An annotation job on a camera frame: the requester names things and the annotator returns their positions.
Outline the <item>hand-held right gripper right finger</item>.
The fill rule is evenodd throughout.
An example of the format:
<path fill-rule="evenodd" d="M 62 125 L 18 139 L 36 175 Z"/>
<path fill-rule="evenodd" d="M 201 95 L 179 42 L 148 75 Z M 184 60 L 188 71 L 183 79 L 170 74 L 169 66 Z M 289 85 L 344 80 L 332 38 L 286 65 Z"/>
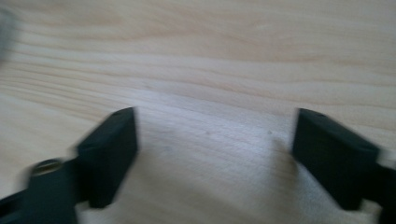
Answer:
<path fill-rule="evenodd" d="M 379 148 L 319 112 L 299 109 L 292 156 L 345 210 L 361 206 Z"/>

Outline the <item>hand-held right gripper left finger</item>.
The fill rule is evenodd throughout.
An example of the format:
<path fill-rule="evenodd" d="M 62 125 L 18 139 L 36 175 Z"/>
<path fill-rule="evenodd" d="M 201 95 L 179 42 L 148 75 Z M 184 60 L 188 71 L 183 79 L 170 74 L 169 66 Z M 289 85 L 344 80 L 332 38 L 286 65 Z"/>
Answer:
<path fill-rule="evenodd" d="M 104 119 L 77 146 L 81 199 L 91 208 L 113 203 L 138 152 L 132 107 Z"/>

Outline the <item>grey blurred object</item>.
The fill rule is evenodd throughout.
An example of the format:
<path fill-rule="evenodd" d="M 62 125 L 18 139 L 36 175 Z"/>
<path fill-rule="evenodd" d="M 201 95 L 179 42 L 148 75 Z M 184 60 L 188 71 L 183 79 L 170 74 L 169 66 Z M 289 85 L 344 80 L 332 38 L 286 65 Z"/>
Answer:
<path fill-rule="evenodd" d="M 14 36 L 15 16 L 5 9 L 0 8 L 0 63 L 7 57 Z"/>

